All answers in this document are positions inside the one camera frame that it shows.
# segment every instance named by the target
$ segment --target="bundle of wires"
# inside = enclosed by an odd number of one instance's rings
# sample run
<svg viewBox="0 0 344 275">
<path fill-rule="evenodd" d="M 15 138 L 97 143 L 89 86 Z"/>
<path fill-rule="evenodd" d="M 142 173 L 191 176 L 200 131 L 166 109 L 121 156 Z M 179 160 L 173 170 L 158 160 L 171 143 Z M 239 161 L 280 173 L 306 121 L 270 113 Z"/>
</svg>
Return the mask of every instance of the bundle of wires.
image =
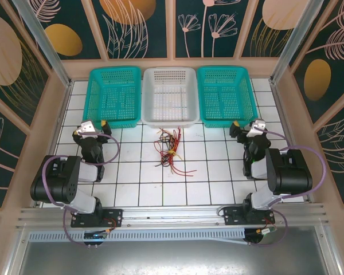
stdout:
<svg viewBox="0 0 344 275">
<path fill-rule="evenodd" d="M 177 154 L 177 148 L 181 140 L 181 129 L 178 127 L 177 130 L 178 130 L 178 133 L 176 132 L 176 130 L 173 130 L 173 134 L 164 129 L 161 129 L 159 131 L 161 132 L 159 140 L 154 142 L 154 148 L 161 155 L 161 163 L 157 166 L 160 166 L 160 165 L 164 167 L 169 166 L 171 167 L 172 173 L 175 173 L 180 176 L 194 176 L 194 175 L 189 175 L 189 173 L 196 172 L 196 170 L 181 171 L 177 169 L 173 163 L 173 157 L 175 156 L 178 156 L 179 159 L 182 160 L 182 158 Z"/>
<path fill-rule="evenodd" d="M 93 136 L 93 135 L 94 135 L 94 133 L 79 133 L 79 134 L 82 135 L 82 136 Z M 113 137 L 110 136 L 110 135 L 106 135 L 106 134 L 104 134 L 104 133 L 98 133 L 97 135 L 98 135 L 98 136 L 105 136 L 105 137 L 107 137 L 107 138 L 109 138 L 109 139 L 112 139 L 112 140 L 116 143 L 116 145 L 117 145 L 117 152 L 116 152 L 115 156 L 114 156 L 113 158 L 111 158 L 110 160 L 108 160 L 108 161 L 106 161 L 106 162 L 103 162 L 103 163 L 87 163 L 87 162 L 86 162 L 86 164 L 95 165 L 95 166 L 101 166 L 101 165 L 105 165 L 105 164 L 107 164 L 107 163 L 110 163 L 110 162 L 112 162 L 114 159 L 116 159 L 116 157 L 120 154 L 120 144 L 117 142 L 117 140 L 116 140 L 115 138 L 113 138 Z M 44 164 L 44 166 L 43 166 L 43 168 L 42 168 L 42 182 L 43 182 L 43 185 L 44 185 L 44 188 L 45 188 L 45 191 L 46 191 L 46 195 L 47 195 L 47 197 L 49 198 L 49 200 L 51 201 L 51 203 L 52 203 L 53 205 L 59 206 L 59 207 L 61 207 L 61 208 L 64 208 L 64 214 L 62 215 L 62 227 L 64 228 L 64 232 L 65 232 L 65 235 L 66 235 L 67 239 L 68 239 L 69 241 L 71 241 L 72 243 L 75 243 L 75 244 L 77 244 L 77 245 L 81 245 L 81 246 L 85 246 L 85 247 L 87 247 L 87 248 L 90 248 L 90 246 L 88 246 L 88 245 L 86 245 L 86 244 L 84 244 L 84 243 L 74 241 L 74 240 L 71 238 L 71 236 L 70 236 L 70 234 L 68 233 L 68 230 L 67 230 L 67 228 L 66 228 L 65 221 L 66 221 L 67 210 L 73 212 L 74 214 L 77 213 L 77 210 L 76 210 L 76 209 L 73 209 L 73 208 L 71 208 L 70 206 L 67 206 L 67 205 L 65 205 L 65 204 L 63 204 L 63 203 L 57 203 L 57 202 L 55 202 L 55 200 L 53 199 L 53 197 L 52 197 L 52 195 L 51 195 L 51 193 L 50 193 L 50 190 L 49 190 L 49 188 L 48 188 L 48 185 L 47 185 L 47 180 L 46 180 L 46 170 L 47 170 L 47 166 L 48 166 L 48 165 L 50 164 L 50 162 L 53 161 L 54 159 L 58 159 L 58 158 L 67 158 L 67 157 L 68 157 L 68 156 L 66 156 L 66 155 L 59 155 L 59 156 L 52 156 L 52 157 L 50 157 L 50 158 L 45 162 L 45 164 Z"/>
</svg>

